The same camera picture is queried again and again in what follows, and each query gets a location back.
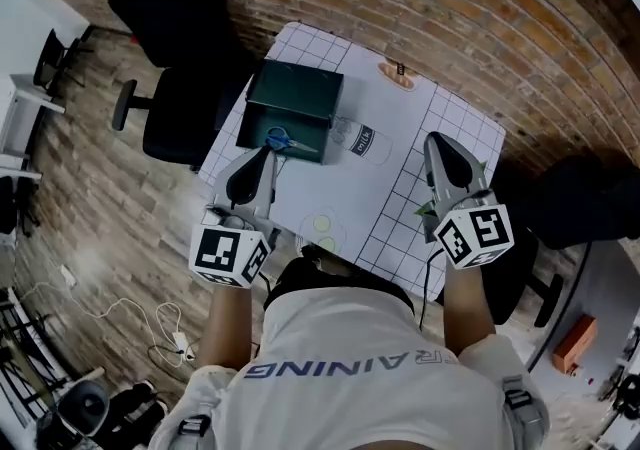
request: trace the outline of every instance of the brick wall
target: brick wall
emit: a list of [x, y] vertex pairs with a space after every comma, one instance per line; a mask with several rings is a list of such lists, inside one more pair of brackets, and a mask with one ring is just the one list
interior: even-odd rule
[[[122, 28], [106, 0], [67, 0]], [[490, 114], [506, 154], [532, 172], [572, 153], [640, 164], [640, 81], [583, 0], [229, 0], [245, 42], [264, 51], [290, 20], [401, 61]]]

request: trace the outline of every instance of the dark green box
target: dark green box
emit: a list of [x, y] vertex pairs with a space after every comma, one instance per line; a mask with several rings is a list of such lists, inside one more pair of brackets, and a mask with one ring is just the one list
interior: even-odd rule
[[321, 163], [343, 78], [340, 73], [265, 59], [249, 85], [236, 145], [264, 146], [269, 128], [281, 126], [293, 140], [318, 152], [285, 148], [279, 155]]

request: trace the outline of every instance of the green leaf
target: green leaf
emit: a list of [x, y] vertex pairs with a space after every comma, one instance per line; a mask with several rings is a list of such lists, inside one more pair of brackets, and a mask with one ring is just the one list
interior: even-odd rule
[[413, 213], [416, 215], [419, 215], [420, 217], [429, 213], [433, 213], [433, 215], [435, 215], [436, 214], [435, 203], [433, 201], [429, 201], [428, 203], [425, 203]]

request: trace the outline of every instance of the chair armrest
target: chair armrest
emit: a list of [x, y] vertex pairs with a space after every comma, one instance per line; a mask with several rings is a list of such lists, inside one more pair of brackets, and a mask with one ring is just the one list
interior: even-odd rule
[[118, 96], [116, 102], [116, 108], [113, 111], [113, 119], [111, 120], [111, 128], [120, 132], [124, 128], [124, 122], [127, 120], [127, 114], [129, 114], [129, 108], [133, 93], [136, 90], [138, 82], [135, 80], [129, 80], [125, 82]]

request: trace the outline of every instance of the black office chair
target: black office chair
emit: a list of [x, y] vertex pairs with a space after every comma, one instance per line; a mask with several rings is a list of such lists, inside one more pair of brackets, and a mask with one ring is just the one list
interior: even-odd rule
[[233, 32], [225, 0], [109, 0], [149, 60], [167, 68], [153, 98], [126, 82], [112, 127], [124, 128], [129, 109], [149, 110], [146, 154], [200, 167], [255, 61]]
[[0, 233], [9, 235], [18, 222], [18, 207], [13, 192], [13, 180], [10, 176], [0, 178]]
[[32, 228], [40, 227], [40, 220], [34, 214], [32, 207], [33, 196], [40, 187], [31, 178], [18, 178], [17, 183], [14, 199], [18, 209], [18, 223], [22, 234], [26, 238], [31, 238], [31, 231], [27, 229], [27, 220]]
[[[497, 260], [482, 265], [482, 284], [496, 325], [502, 325], [515, 311], [526, 286], [529, 286], [543, 303], [534, 322], [535, 327], [544, 327], [549, 322], [562, 293], [563, 280], [554, 275], [547, 285], [533, 275], [533, 266], [538, 254], [538, 239], [525, 227], [513, 225], [514, 246]], [[444, 306], [444, 290], [436, 299]]]
[[509, 200], [512, 223], [529, 228], [549, 249], [640, 237], [640, 170], [605, 169], [593, 157], [559, 160]]
[[55, 95], [57, 82], [62, 75], [65, 75], [80, 87], [84, 87], [82, 82], [66, 71], [72, 56], [72, 50], [91, 52], [88, 49], [80, 49], [78, 44], [79, 40], [76, 39], [69, 48], [66, 48], [58, 39], [56, 31], [51, 29], [40, 53], [36, 71], [33, 74], [33, 85], [42, 87], [49, 95]]

